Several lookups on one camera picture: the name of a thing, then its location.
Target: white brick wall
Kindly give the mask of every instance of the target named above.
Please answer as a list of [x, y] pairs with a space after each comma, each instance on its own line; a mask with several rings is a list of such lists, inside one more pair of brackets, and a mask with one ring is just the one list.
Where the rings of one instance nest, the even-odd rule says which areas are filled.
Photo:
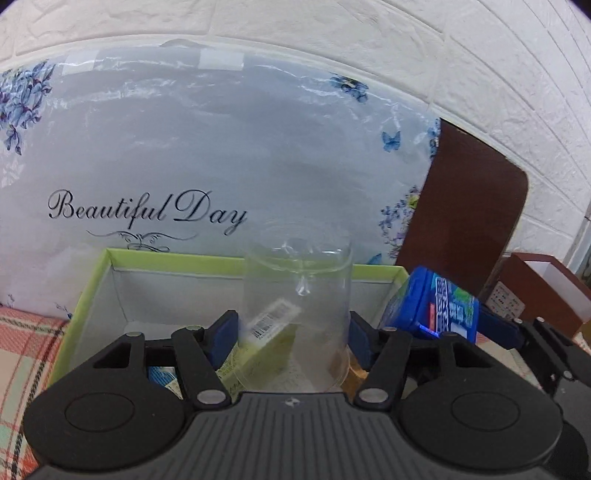
[[17, 0], [0, 17], [0, 70], [136, 34], [256, 42], [361, 70], [525, 169], [510, 249], [562, 259], [582, 224], [591, 21], [567, 0]]

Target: clear plastic container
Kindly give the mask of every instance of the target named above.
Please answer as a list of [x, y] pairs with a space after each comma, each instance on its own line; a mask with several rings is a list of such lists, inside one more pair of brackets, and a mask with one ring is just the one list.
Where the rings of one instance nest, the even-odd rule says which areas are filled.
[[349, 369], [349, 236], [310, 222], [268, 222], [246, 255], [234, 361], [251, 391], [322, 392]]

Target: blue packet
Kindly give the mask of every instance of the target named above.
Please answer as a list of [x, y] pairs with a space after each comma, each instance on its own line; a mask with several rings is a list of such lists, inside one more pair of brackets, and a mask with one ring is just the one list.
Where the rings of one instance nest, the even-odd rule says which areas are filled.
[[448, 279], [417, 267], [388, 303], [379, 328], [397, 327], [418, 338], [455, 332], [476, 343], [480, 303]]

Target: circular black cover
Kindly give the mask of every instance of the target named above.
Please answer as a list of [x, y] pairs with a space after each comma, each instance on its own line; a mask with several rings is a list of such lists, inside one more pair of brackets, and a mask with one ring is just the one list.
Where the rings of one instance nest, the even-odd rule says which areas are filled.
[[37, 397], [23, 419], [35, 457], [68, 470], [136, 465], [166, 449], [184, 423], [181, 401], [127, 369], [87, 369]]
[[400, 423], [426, 453], [468, 469], [512, 471], [542, 462], [556, 445], [560, 410], [512, 372], [462, 368], [413, 391]]

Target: red checkered cloth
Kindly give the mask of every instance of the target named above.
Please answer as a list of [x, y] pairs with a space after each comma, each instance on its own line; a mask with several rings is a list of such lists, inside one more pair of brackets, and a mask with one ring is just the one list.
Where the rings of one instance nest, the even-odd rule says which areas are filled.
[[22, 414], [47, 386], [67, 324], [0, 307], [0, 480], [20, 480], [37, 467]]

